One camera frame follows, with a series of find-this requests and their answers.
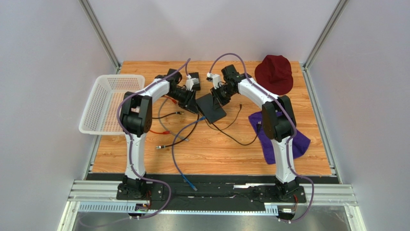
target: white connector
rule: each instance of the white connector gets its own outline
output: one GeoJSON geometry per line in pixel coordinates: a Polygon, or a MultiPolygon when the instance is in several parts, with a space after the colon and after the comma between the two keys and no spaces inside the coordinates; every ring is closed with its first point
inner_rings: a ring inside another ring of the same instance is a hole
{"type": "Polygon", "coordinates": [[[209,82],[212,82],[215,89],[219,88],[219,83],[222,82],[220,75],[212,74],[212,73],[206,74],[206,80],[208,80],[209,82]]]}
{"type": "Polygon", "coordinates": [[[290,209],[290,208],[283,208],[283,209],[282,209],[282,212],[283,212],[283,213],[292,213],[292,209],[290,209]]]}
{"type": "Polygon", "coordinates": [[[185,82],[185,86],[187,87],[187,90],[192,90],[193,86],[194,86],[194,78],[189,78],[187,79],[187,81],[185,82]]]}

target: red bucket hat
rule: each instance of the red bucket hat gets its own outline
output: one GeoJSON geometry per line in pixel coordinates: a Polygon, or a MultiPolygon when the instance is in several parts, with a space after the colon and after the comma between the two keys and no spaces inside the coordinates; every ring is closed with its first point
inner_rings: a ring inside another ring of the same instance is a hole
{"type": "Polygon", "coordinates": [[[277,95],[287,94],[293,87],[290,62],[281,55],[267,55],[256,67],[255,78],[258,84],[277,95]]]}

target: purple cloth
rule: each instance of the purple cloth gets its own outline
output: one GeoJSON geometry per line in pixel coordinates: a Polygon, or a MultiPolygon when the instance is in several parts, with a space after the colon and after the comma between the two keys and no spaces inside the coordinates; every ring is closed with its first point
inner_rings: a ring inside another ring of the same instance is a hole
{"type": "MultiPolygon", "coordinates": [[[[282,112],[277,112],[277,116],[281,116],[282,112]]],[[[256,125],[259,121],[262,121],[262,113],[256,112],[249,116],[249,122],[251,123],[254,131],[256,132],[256,125]]],[[[265,157],[265,161],[267,164],[272,165],[275,164],[275,154],[273,153],[273,146],[270,139],[265,135],[263,128],[260,130],[258,134],[258,138],[262,145],[263,156],[265,157]]],[[[293,158],[299,158],[305,154],[307,148],[309,147],[310,139],[297,131],[296,136],[293,138],[293,158]]]]}

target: white plastic basket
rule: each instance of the white plastic basket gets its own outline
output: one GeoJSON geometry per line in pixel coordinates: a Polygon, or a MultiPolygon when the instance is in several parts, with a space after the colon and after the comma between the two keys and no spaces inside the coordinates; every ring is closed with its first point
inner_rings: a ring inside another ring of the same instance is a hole
{"type": "Polygon", "coordinates": [[[140,75],[103,75],[95,80],[78,129],[92,135],[122,135],[116,113],[127,91],[144,88],[140,75]]]}

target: wooden table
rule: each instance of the wooden table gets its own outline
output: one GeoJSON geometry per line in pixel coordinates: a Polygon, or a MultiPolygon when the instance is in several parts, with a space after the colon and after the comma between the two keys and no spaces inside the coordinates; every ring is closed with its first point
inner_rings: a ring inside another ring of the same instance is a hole
{"type": "MultiPolygon", "coordinates": [[[[139,74],[145,77],[145,85],[152,82],[159,74],[165,75],[169,68],[178,69],[184,62],[124,62],[121,74],[139,74]]],[[[246,62],[246,68],[254,76],[255,67],[260,61],[246,62]]],[[[205,80],[211,66],[211,61],[193,61],[188,65],[189,72],[199,72],[201,91],[197,98],[210,92],[212,83],[205,80]]],[[[240,62],[220,61],[213,73],[230,64],[234,64],[238,72],[243,73],[240,62]]],[[[295,160],[295,168],[303,175],[330,175],[331,171],[326,153],[320,138],[318,126],[313,114],[308,91],[298,62],[291,62],[294,86],[287,95],[292,101],[297,128],[311,139],[308,151],[295,160]]],[[[164,98],[159,99],[153,106],[153,115],[156,116],[164,98]]],[[[234,95],[229,104],[224,106],[227,116],[216,122],[219,128],[230,124],[239,110],[243,108],[236,122],[225,130],[242,143],[248,143],[255,137],[248,116],[260,109],[242,95],[234,95]]],[[[175,111],[183,111],[168,100],[161,111],[166,115],[175,111]]],[[[197,119],[197,115],[185,112],[183,115],[172,115],[164,118],[163,123],[177,133],[188,123],[197,119]]],[[[157,120],[151,127],[154,131],[164,131],[157,120]]],[[[187,135],[191,128],[183,131],[187,135]]],[[[171,144],[172,135],[154,134],[149,132],[145,143],[145,166],[148,173],[178,173],[171,156],[171,148],[155,149],[159,145],[171,144]]],[[[186,174],[240,174],[240,175],[271,175],[275,174],[276,165],[268,165],[263,157],[259,140],[248,146],[241,146],[219,131],[210,129],[201,121],[195,132],[189,137],[189,142],[182,142],[175,146],[175,156],[180,169],[186,174]]],[[[103,136],[94,162],[93,172],[125,172],[127,164],[127,146],[124,136],[103,136]]]]}

